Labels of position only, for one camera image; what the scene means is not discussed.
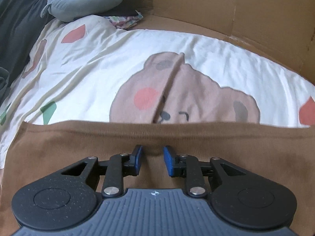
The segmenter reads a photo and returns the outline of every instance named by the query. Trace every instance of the gray neck pillow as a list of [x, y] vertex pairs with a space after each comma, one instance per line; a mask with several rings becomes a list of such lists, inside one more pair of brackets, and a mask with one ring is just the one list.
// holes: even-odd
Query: gray neck pillow
[[72, 22], [92, 14], [108, 11], [123, 0], [48, 0], [41, 12], [43, 18], [47, 13], [63, 22]]

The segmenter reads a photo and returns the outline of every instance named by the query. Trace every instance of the cardboard box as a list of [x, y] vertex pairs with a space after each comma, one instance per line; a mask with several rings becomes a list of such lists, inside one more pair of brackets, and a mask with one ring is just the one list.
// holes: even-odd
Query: cardboard box
[[222, 39], [315, 83], [315, 0], [135, 0], [135, 3], [141, 12], [150, 15], [137, 28]]

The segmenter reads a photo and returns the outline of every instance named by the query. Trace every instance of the green leaf print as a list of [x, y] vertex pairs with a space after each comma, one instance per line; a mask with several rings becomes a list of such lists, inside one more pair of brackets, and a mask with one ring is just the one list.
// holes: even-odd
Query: green leaf print
[[0, 125], [2, 126], [5, 123], [5, 120], [7, 119], [7, 110], [11, 103], [5, 108], [4, 112], [0, 115]]
[[44, 125], [47, 125], [57, 109], [57, 105], [55, 101], [48, 103], [47, 105], [40, 108], [41, 112], [43, 113], [43, 121]]

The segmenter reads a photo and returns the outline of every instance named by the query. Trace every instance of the crosshair logo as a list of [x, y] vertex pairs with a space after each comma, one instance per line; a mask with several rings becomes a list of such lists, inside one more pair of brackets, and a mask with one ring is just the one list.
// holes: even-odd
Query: crosshair logo
[[153, 192], [151, 192], [151, 194], [152, 194], [153, 196], [157, 196], [157, 195], [159, 195], [160, 193], [159, 193], [158, 191], [153, 191]]

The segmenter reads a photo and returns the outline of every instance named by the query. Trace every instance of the ridged gray surface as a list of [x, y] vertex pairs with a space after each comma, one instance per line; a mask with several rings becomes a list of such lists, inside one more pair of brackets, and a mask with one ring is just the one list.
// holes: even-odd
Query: ridged gray surface
[[207, 202], [181, 189], [129, 189], [104, 201], [85, 223], [61, 232], [21, 228], [14, 236], [296, 236], [288, 228], [248, 232], [224, 223]]

